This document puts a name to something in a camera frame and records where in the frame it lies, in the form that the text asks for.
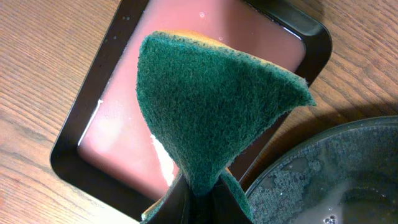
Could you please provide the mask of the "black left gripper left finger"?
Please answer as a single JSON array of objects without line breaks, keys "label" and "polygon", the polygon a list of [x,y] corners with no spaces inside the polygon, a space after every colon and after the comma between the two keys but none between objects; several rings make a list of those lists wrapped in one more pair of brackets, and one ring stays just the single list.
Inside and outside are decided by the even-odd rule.
[{"label": "black left gripper left finger", "polygon": [[168,194],[144,212],[145,224],[187,224],[190,222],[192,191],[183,175],[169,188]]}]

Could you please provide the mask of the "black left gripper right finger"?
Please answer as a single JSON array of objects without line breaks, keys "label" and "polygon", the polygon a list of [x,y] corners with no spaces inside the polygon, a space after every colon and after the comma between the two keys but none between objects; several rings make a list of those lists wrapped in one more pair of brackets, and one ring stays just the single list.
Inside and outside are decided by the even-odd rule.
[{"label": "black left gripper right finger", "polygon": [[211,190],[213,224],[252,224],[244,214],[222,177]]}]

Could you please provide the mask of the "green yellow sponge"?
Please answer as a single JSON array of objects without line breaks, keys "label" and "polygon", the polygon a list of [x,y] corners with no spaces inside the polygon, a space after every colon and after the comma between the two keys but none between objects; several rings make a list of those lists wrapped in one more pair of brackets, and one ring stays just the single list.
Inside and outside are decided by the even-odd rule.
[{"label": "green yellow sponge", "polygon": [[219,177],[252,222],[229,164],[283,114],[315,104],[304,78],[180,31],[155,31],[142,41],[136,92],[151,133],[192,191],[189,223],[212,223],[211,190]]}]

